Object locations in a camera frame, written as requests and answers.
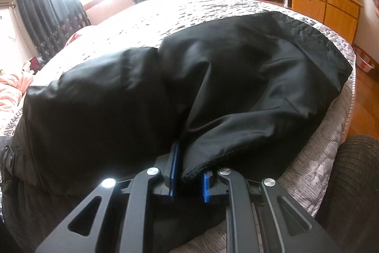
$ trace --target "white quilted mattress cover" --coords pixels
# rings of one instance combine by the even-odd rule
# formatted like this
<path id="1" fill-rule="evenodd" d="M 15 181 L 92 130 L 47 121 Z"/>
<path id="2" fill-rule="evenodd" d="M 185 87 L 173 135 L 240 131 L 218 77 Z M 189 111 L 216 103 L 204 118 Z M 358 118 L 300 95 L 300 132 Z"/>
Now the white quilted mattress cover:
<path id="1" fill-rule="evenodd" d="M 353 67 L 341 95 L 332 102 L 319 128 L 278 179 L 295 200 L 315 216 L 325 194 L 337 149 L 348 129 L 354 106 L 356 69 L 350 44 L 309 17 L 257 0 L 149 0 L 105 20 L 93 28 L 91 34 L 86 33 L 69 44 L 37 73 L 32 85 L 48 85 L 74 66 L 107 53 L 141 46 L 158 48 L 164 37 L 205 21 L 264 11 L 280 11 L 318 29 Z M 5 128 L 4 135 L 13 135 L 21 115 L 22 108 Z M 174 252 L 223 252 L 225 248 L 225 224 L 221 223 Z"/>

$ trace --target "silver screw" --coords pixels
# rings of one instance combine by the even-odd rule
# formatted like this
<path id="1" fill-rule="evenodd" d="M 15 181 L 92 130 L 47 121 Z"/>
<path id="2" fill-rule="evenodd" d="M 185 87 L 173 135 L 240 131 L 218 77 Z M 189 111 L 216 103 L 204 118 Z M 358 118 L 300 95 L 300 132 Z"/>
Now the silver screw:
<path id="1" fill-rule="evenodd" d="M 266 178 L 266 179 L 263 181 L 263 183 L 264 183 L 265 186 L 267 186 L 267 187 L 273 187 L 273 186 L 276 184 L 275 180 L 272 179 L 272 178 Z"/>
<path id="2" fill-rule="evenodd" d="M 230 170 L 230 168 L 227 168 L 227 167 L 223 167 L 223 168 L 220 168 L 220 170 L 218 171 L 221 175 L 230 175 L 230 173 L 232 172 Z"/>
<path id="3" fill-rule="evenodd" d="M 147 174 L 148 175 L 156 175 L 159 173 L 159 168 L 156 168 L 156 167 L 150 167 L 148 170 L 147 170 Z"/>

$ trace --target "bed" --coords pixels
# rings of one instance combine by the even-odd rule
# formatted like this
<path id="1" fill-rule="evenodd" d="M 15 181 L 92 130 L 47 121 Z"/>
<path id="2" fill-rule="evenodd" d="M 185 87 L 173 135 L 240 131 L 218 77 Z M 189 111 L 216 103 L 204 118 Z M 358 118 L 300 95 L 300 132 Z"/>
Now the bed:
<path id="1" fill-rule="evenodd" d="M 48 85 L 77 64 L 107 53 L 131 47 L 159 47 L 165 36 L 205 21 L 266 10 L 280 11 L 318 29 L 353 67 L 341 95 L 332 102 L 319 128 L 279 179 L 295 200 L 315 216 L 325 194 L 338 146 L 348 129 L 354 106 L 356 71 L 351 46 L 311 18 L 257 0 L 149 0 L 118 13 L 71 42 L 37 73 L 32 85 Z M 4 135 L 13 135 L 21 115 L 22 108 L 7 124 Z M 225 232 L 225 224 L 221 223 L 174 251 L 221 251 L 226 247 Z"/>

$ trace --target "quilted bedspread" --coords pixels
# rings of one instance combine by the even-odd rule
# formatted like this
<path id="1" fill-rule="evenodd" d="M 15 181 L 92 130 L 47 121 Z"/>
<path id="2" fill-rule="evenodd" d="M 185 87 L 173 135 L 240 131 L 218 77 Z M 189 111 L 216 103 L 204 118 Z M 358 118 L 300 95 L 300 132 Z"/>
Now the quilted bedspread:
<path id="1" fill-rule="evenodd" d="M 37 73 L 32 85 L 48 85 L 77 64 L 107 53 L 141 46 L 158 48 L 165 36 L 205 21 L 266 10 L 280 11 L 318 29 L 353 67 L 341 95 L 332 102 L 319 128 L 278 180 L 314 216 L 325 194 L 337 149 L 347 130 L 355 97 L 356 69 L 355 54 L 349 43 L 311 18 L 257 0 L 149 0 L 118 13 L 99 24 L 96 32 L 72 42 Z M 4 135 L 13 135 L 21 115 L 22 108 L 5 128 Z M 223 252 L 225 232 L 225 224 L 221 223 L 174 251 Z"/>

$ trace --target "pink clothing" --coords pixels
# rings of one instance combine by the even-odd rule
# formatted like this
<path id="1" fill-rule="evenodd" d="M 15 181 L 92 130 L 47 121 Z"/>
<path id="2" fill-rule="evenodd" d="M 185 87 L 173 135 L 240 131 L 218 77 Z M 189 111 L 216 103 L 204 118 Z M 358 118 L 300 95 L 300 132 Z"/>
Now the pink clothing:
<path id="1" fill-rule="evenodd" d="M 0 76 L 0 135 L 17 112 L 18 104 L 33 78 L 31 73 L 24 71 Z"/>

